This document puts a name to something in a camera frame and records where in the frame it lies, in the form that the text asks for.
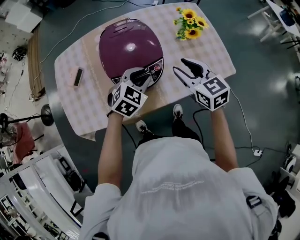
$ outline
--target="black floor lamp base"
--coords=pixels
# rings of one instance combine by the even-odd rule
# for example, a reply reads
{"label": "black floor lamp base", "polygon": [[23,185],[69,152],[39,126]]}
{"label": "black floor lamp base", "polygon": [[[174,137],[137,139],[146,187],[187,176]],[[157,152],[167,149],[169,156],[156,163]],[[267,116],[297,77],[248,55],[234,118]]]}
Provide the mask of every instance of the black floor lamp base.
{"label": "black floor lamp base", "polygon": [[42,107],[41,120],[45,126],[51,126],[54,123],[54,119],[49,104],[45,104]]}

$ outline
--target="table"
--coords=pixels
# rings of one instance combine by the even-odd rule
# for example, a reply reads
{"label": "table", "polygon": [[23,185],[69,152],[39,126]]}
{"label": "table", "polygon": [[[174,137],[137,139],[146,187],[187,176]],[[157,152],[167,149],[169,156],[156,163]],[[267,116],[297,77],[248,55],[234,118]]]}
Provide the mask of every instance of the table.
{"label": "table", "polygon": [[[206,19],[210,28],[193,41],[176,41],[178,26],[173,19],[178,18],[176,8],[191,8]],[[142,115],[173,103],[190,95],[190,92],[176,78],[173,66],[181,66],[181,58],[194,58],[207,63],[213,72],[223,78],[235,74],[230,56],[204,13],[194,3],[173,3],[140,9],[120,17],[92,30],[73,43],[55,61],[55,79],[60,102],[74,132],[84,138],[94,140],[97,130],[107,127],[106,103],[108,90],[113,82],[105,74],[98,55],[98,41],[106,26],[124,18],[135,18],[147,24],[159,39],[164,53],[164,71],[161,79],[146,94],[148,99],[136,114],[138,121]],[[78,89],[68,86],[72,66],[84,68],[82,81]]]}
{"label": "table", "polygon": [[[268,6],[256,11],[255,13],[253,13],[253,14],[251,14],[247,17],[248,19],[250,19],[251,17],[261,13],[263,15],[263,17],[266,19],[266,21],[268,22],[268,25],[270,26],[271,31],[269,33],[267,33],[263,38],[261,38],[261,42],[266,40],[268,37],[270,37],[274,32],[276,32],[281,27],[283,27],[290,34],[295,35],[297,37],[300,37],[300,32],[299,32],[296,24],[294,24],[293,26],[287,26],[285,24],[285,22],[282,20],[282,18],[280,16],[280,12],[283,9],[280,6],[278,6],[277,4],[275,4],[274,2],[270,1],[270,0],[266,0],[266,2],[268,3]],[[270,20],[264,14],[264,11],[269,9],[269,8],[271,8],[273,10],[273,12],[276,14],[276,16],[278,17],[278,19],[280,21],[280,22],[275,22],[276,26],[273,26],[272,23],[270,22]]]}

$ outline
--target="shoe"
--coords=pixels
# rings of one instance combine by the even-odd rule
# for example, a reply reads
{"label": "shoe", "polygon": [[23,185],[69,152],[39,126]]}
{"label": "shoe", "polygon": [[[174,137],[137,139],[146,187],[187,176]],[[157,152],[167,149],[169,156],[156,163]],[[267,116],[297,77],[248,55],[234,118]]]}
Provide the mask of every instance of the shoe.
{"label": "shoe", "polygon": [[173,116],[174,116],[174,120],[176,119],[182,119],[183,116],[183,109],[182,106],[180,104],[175,104],[174,108],[173,108]]}
{"label": "shoe", "polygon": [[135,126],[137,128],[137,130],[141,133],[141,134],[145,134],[145,133],[152,133],[148,128],[147,125],[144,121],[139,120],[137,123],[135,123]]}

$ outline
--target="sunflower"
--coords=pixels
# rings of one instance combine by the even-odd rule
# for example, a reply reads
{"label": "sunflower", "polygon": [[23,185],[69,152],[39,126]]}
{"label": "sunflower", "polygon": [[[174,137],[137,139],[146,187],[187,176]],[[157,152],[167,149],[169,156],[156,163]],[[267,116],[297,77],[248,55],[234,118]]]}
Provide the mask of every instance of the sunflower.
{"label": "sunflower", "polygon": [[199,27],[209,28],[210,26],[207,24],[203,17],[196,17],[195,22]]}
{"label": "sunflower", "polygon": [[187,20],[187,23],[188,23],[188,24],[194,24],[194,20],[193,20],[193,19],[188,19],[188,20]]}
{"label": "sunflower", "polygon": [[195,18],[197,17],[197,14],[195,13],[195,11],[191,10],[191,9],[184,9],[182,11],[182,16],[185,20],[187,19],[191,19],[191,18]]}
{"label": "sunflower", "polygon": [[201,30],[199,28],[195,28],[195,27],[192,27],[189,30],[186,30],[184,33],[185,33],[186,38],[189,38],[189,39],[196,39],[199,36],[201,36]]}

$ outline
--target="white shirt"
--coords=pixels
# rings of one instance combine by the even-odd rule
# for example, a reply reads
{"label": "white shirt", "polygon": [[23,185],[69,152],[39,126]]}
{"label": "white shirt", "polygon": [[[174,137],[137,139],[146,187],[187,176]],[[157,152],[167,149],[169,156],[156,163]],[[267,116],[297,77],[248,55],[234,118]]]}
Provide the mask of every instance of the white shirt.
{"label": "white shirt", "polygon": [[[250,168],[225,172],[193,139],[165,137],[140,145],[133,181],[122,197],[100,184],[87,197],[80,240],[264,240],[277,207]],[[260,197],[250,210],[246,197]]]}

